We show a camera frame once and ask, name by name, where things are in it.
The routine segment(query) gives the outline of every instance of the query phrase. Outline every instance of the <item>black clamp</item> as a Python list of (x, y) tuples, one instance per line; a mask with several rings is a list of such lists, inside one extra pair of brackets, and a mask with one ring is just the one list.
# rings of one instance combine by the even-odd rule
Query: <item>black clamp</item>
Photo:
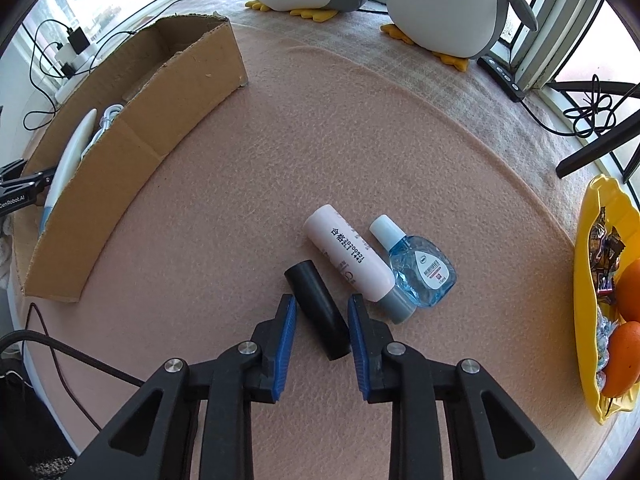
[(364, 400), (391, 402), (390, 480), (442, 480), (436, 401), (442, 400), (454, 480), (576, 480), (556, 450), (510, 396), (473, 359), (457, 366), (426, 359), (394, 341), (349, 301), (351, 347)]
[(296, 301), (285, 294), (274, 319), (248, 341), (189, 366), (169, 359), (82, 452), (63, 480), (186, 480), (201, 400), (208, 400), (200, 478), (254, 477), (251, 403), (277, 402), (287, 379)]
[(27, 161), (15, 160), (0, 168), (0, 217), (35, 204), (40, 193), (50, 186), (56, 166), (20, 176)]

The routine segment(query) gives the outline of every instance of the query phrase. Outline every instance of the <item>metal screw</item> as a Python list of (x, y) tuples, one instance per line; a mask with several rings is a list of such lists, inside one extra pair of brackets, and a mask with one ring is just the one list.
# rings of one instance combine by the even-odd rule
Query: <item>metal screw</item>
[(478, 361), (473, 359), (465, 359), (462, 361), (460, 367), (468, 374), (477, 374), (480, 371), (480, 365)]
[(406, 352), (406, 346), (404, 346), (402, 343), (394, 341), (393, 343), (389, 343), (386, 346), (386, 351), (391, 355), (402, 355)]
[(258, 351), (258, 345), (253, 341), (244, 341), (238, 345), (238, 351), (243, 355), (255, 354)]
[(183, 365), (184, 363), (182, 362), (182, 359), (177, 359), (174, 357), (173, 359), (169, 359), (164, 363), (164, 369), (170, 374), (175, 374), (176, 372), (182, 370)]

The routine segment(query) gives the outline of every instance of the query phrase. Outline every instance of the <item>pink tube bottle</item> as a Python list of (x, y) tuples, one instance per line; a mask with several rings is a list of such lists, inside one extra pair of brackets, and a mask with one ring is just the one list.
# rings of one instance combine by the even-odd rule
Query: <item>pink tube bottle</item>
[(391, 321), (402, 323), (416, 307), (396, 286), (393, 271), (331, 205), (323, 205), (303, 231), (364, 298), (377, 303)]

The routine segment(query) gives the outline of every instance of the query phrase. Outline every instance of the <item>bottle label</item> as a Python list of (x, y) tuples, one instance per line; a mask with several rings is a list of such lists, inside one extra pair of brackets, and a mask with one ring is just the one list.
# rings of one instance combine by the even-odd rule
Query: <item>bottle label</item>
[(418, 264), (420, 277), (426, 286), (433, 290), (438, 290), (447, 283), (449, 269), (441, 260), (432, 254), (415, 251), (415, 261)]

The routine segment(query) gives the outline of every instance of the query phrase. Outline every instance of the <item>power adapter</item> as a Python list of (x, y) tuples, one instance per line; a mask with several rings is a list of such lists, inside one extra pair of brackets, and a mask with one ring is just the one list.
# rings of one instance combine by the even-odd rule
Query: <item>power adapter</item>
[(525, 97), (522, 89), (516, 85), (513, 74), (507, 72), (490, 56), (482, 56), (478, 59), (478, 66), (487, 72), (491, 78), (500, 85), (500, 88), (514, 103), (521, 103)]
[(78, 27), (68, 35), (69, 43), (76, 54), (84, 52), (89, 47), (89, 39), (87, 38), (84, 30)]

